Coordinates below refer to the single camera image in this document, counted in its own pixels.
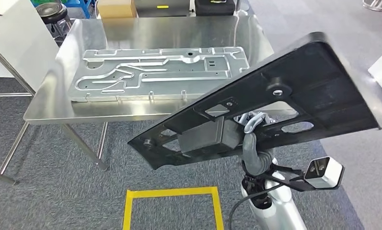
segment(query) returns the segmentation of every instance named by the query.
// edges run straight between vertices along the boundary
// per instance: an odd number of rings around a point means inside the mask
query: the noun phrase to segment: aluminum plate
[[[195,99],[248,68],[241,47],[86,50],[68,94],[76,102]]]

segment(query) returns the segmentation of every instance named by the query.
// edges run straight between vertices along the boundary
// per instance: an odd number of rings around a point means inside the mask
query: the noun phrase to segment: screw hole
[[[276,96],[276,97],[279,97],[279,96],[281,96],[281,95],[282,95],[282,93],[283,93],[283,91],[282,91],[282,90],[274,90],[274,91],[273,91],[273,95],[274,95],[274,96]]]

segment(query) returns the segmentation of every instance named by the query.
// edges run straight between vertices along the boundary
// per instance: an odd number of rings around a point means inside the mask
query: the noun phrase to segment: rectangular cutout
[[[181,151],[181,148],[179,147],[179,142],[178,139],[172,140],[168,143],[165,143],[162,145],[164,148],[169,149],[174,152],[179,152]]]
[[[218,117],[218,116],[221,116],[221,115],[226,114],[228,112],[230,112],[228,110],[228,108],[226,108],[225,106],[223,106],[221,104],[217,104],[214,107],[205,110],[205,113],[207,113],[213,117]]]
[[[175,135],[175,134],[177,134],[177,133],[174,132],[174,131],[172,131],[172,130],[170,130],[170,129],[166,129],[166,130],[164,130],[163,132],[161,132],[161,134],[163,134],[164,136],[169,136],[169,137],[171,137],[171,136],[173,136],[173,135]]]
[[[292,108],[288,103],[284,101],[274,102],[264,107],[255,109],[254,111],[261,111],[264,113],[268,113],[268,115],[271,118],[276,120],[276,122],[272,124],[276,124],[281,121],[290,120],[299,115],[298,111],[296,111],[294,108]]]

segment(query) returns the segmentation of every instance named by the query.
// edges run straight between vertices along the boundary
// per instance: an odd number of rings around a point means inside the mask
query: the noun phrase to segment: table top
[[[192,100],[71,102],[67,91],[84,51],[221,46],[243,47],[250,66],[273,54],[254,15],[76,20],[23,118],[33,125],[160,119]]]

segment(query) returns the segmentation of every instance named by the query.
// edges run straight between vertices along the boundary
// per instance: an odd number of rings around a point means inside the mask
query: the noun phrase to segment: metal frame
[[[0,54],[0,63],[14,76],[14,78],[23,86],[23,88],[26,89],[27,93],[0,93],[0,97],[18,97],[18,96],[34,96],[35,91],[31,88],[31,86],[21,77],[21,75],[17,72],[16,69],[13,68],[13,66],[6,60],[5,57],[3,57]],[[6,172],[7,167],[9,166],[10,161],[12,160],[21,140],[23,139],[24,134],[27,131],[27,128],[29,127],[29,124],[25,122],[23,124],[22,129],[20,130],[19,134],[16,137],[16,140],[13,142],[12,147],[10,148],[3,164],[0,167],[0,181],[7,182],[9,184],[16,184],[17,181],[5,176],[4,173]],[[106,137],[106,130],[107,130],[107,122],[104,123],[102,134],[101,134],[101,140],[98,148],[97,154],[82,140],[82,138],[76,133],[76,131],[68,124],[63,124],[62,128],[65,132],[65,134],[71,138],[73,141],[75,141],[78,146],[83,150],[88,157],[95,162],[96,165],[99,166],[102,170],[107,170],[107,166],[102,162],[102,152],[103,152],[103,146],[104,146],[104,140]]]

